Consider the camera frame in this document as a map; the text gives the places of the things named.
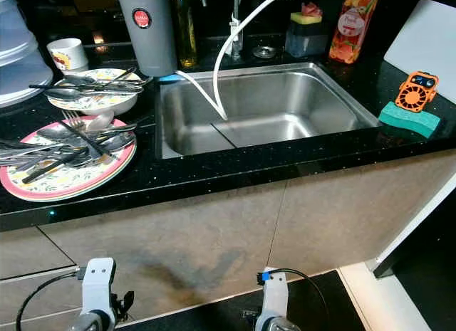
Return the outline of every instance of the orange fan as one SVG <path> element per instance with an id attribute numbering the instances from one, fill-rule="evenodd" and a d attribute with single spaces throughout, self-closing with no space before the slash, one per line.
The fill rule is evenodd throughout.
<path id="1" fill-rule="evenodd" d="M 415 71 L 399 87 L 400 92 L 395 104 L 412 112 L 420 112 L 425 104 L 432 101 L 437 91 L 435 87 L 439 83 L 437 76 L 429 73 Z"/>

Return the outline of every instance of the green sponge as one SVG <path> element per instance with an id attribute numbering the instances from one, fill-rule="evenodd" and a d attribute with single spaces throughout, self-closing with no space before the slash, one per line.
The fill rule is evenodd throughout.
<path id="1" fill-rule="evenodd" d="M 389 102 L 380 113 L 378 119 L 394 127 L 405 128 L 429 137 L 437 128 L 440 118 L 428 112 L 411 112 Z"/>

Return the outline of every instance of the red bottle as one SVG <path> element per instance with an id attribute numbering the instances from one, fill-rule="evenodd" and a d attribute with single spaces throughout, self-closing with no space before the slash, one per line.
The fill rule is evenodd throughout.
<path id="1" fill-rule="evenodd" d="M 329 58 L 346 64 L 352 64 L 358 59 L 377 1 L 344 1 L 329 49 Z"/>

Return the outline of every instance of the faucet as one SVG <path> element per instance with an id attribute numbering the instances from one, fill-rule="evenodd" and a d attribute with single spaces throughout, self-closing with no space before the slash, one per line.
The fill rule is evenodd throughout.
<path id="1" fill-rule="evenodd" d="M 234 0 L 234 8 L 232 14 L 232 20 L 229 23 L 231 33 L 235 30 L 236 27 L 241 23 L 239 20 L 239 4 L 241 0 Z M 234 60 L 240 59 L 241 55 L 239 52 L 242 50 L 242 32 L 239 33 L 236 38 L 232 41 L 232 44 L 226 50 L 226 54 L 230 55 Z"/>

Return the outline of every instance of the white hose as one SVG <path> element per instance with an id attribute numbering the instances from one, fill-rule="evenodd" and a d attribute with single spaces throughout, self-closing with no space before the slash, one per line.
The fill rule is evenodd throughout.
<path id="1" fill-rule="evenodd" d="M 220 49 L 219 55 L 217 56 L 217 60 L 215 61 L 215 67 L 214 67 L 214 72 L 212 74 L 212 86 L 214 88 L 214 95 L 215 95 L 215 102 L 219 107 L 223 109 L 222 101 L 220 100 L 220 94 L 219 94 L 219 84 L 218 84 L 218 76 L 219 76 L 219 69 L 220 69 L 220 64 L 222 63 L 222 58 L 224 56 L 224 53 L 226 49 L 229 47 L 229 45 L 232 43 L 234 38 L 244 29 L 244 27 L 255 17 L 258 15 L 259 12 L 263 11 L 268 5 L 270 5 L 272 2 L 276 0 L 265 0 L 263 1 L 262 4 L 260 4 L 258 7 L 251 12 L 248 17 L 246 17 L 243 22 L 234 30 L 233 33 L 231 33 L 228 37 L 228 39 L 225 41 L 225 44 L 223 44 L 222 48 Z"/>
<path id="2" fill-rule="evenodd" d="M 189 80 L 191 82 L 191 84 L 193 84 L 196 89 L 199 90 L 199 92 L 204 96 L 204 98 L 207 100 L 207 102 L 209 102 L 211 104 L 211 106 L 219 113 L 219 115 L 222 117 L 223 120 L 228 120 L 228 117 L 227 117 L 227 114 L 225 112 L 225 110 L 223 109 L 223 106 L 218 106 L 214 100 L 206 93 L 206 91 L 204 91 L 204 89 L 201 87 L 200 84 L 198 84 L 198 82 L 190 75 L 182 72 L 182 71 L 179 71 L 179 70 L 176 70 L 175 73 L 179 76 L 182 76 L 183 78 Z"/>

